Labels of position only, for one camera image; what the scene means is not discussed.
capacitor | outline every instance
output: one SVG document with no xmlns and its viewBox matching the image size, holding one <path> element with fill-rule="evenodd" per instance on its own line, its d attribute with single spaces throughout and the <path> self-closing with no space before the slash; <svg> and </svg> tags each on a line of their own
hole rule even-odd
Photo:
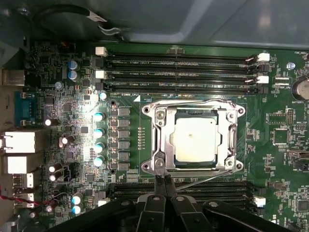
<svg viewBox="0 0 309 232">
<path fill-rule="evenodd" d="M 292 95 L 296 100 L 309 100 L 309 77 L 301 77 L 292 85 Z"/>
<path fill-rule="evenodd" d="M 57 170 L 52 175 L 49 176 L 49 180 L 56 181 L 61 176 L 62 176 L 62 172 L 60 170 Z"/>
<path fill-rule="evenodd" d="M 79 204 L 80 202 L 82 202 L 84 196 L 82 193 L 77 192 L 74 194 L 74 196 L 72 197 L 72 204 Z"/>
<path fill-rule="evenodd" d="M 53 210 L 56 208 L 56 206 L 58 205 L 58 203 L 56 201 L 51 201 L 48 206 L 46 207 L 46 212 L 47 213 L 51 213 L 53 212 Z"/>
<path fill-rule="evenodd" d="M 102 113 L 95 113 L 93 115 L 93 119 L 96 121 L 96 122 L 100 122 L 104 119 L 104 114 Z"/>
<path fill-rule="evenodd" d="M 103 156 L 97 156 L 95 157 L 95 159 L 93 160 L 93 164 L 96 167 L 100 167 L 102 166 L 103 162 L 105 161 L 105 158 Z"/>
<path fill-rule="evenodd" d="M 58 171 L 61 168 L 62 168 L 62 165 L 61 165 L 61 163 L 58 162 L 58 163 L 55 163 L 52 166 L 50 166 L 48 168 L 48 170 L 49 170 L 50 173 L 54 173 L 55 171 Z"/>
<path fill-rule="evenodd" d="M 72 213 L 80 214 L 82 210 L 83 210 L 83 204 L 75 205 L 72 208 Z"/>
<path fill-rule="evenodd" d="M 68 78 L 74 82 L 79 81 L 80 77 L 78 75 L 78 73 L 74 70 L 69 71 L 68 73 Z"/>
<path fill-rule="evenodd" d="M 63 89 L 63 84 L 62 84 L 62 82 L 57 81 L 57 82 L 55 83 L 55 89 L 57 89 L 57 90 Z"/>
<path fill-rule="evenodd" d="M 45 125 L 47 125 L 48 127 L 57 126 L 59 125 L 59 121 L 55 118 L 47 119 L 45 120 Z"/>
<path fill-rule="evenodd" d="M 95 131 L 93 132 L 93 137 L 95 139 L 101 138 L 103 135 L 104 135 L 104 130 L 102 128 L 95 129 Z"/>
<path fill-rule="evenodd" d="M 42 212 L 43 208 L 42 207 L 35 207 L 31 209 L 31 212 L 29 213 L 30 218 L 36 218 L 40 212 Z"/>
<path fill-rule="evenodd" d="M 78 63 L 77 63 L 75 60 L 70 60 L 70 61 L 68 62 L 68 67 L 69 67 L 69 69 L 71 69 L 71 70 L 75 70 L 75 71 L 78 71 L 78 70 L 79 70 L 79 65 L 78 65 Z"/>
<path fill-rule="evenodd" d="M 100 93 L 99 97 L 102 101 L 105 101 L 107 99 L 107 94 L 106 93 Z"/>
<path fill-rule="evenodd" d="M 105 148 L 105 145 L 103 143 L 97 143 L 95 145 L 95 147 L 93 148 L 93 150 L 96 152 L 96 153 L 101 153 L 103 151 L 103 149 Z"/>
<path fill-rule="evenodd" d="M 75 140 L 74 136 L 73 135 L 69 135 L 69 136 L 63 137 L 61 141 L 62 141 L 63 144 L 66 145 L 66 144 L 73 143 L 74 140 Z"/>
</svg>

